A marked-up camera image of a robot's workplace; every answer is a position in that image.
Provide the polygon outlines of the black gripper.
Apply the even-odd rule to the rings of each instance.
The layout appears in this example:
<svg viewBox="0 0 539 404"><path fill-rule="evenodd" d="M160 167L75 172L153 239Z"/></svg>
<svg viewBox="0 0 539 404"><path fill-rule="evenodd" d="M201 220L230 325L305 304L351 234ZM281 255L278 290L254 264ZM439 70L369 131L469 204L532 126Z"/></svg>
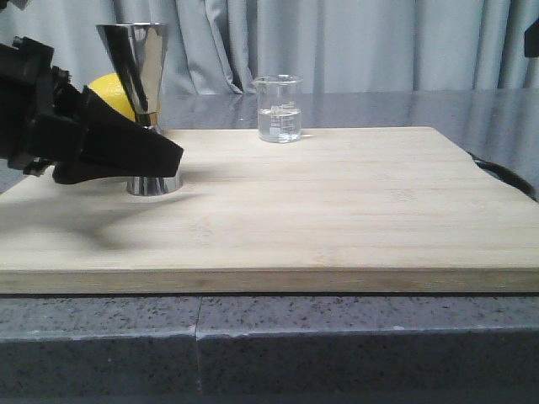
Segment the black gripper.
<svg viewBox="0 0 539 404"><path fill-rule="evenodd" d="M1 158L39 177L53 166L56 183L99 178L171 178L184 149L128 120L96 92L71 84L51 64L55 50L29 37L1 46Z"/></svg>

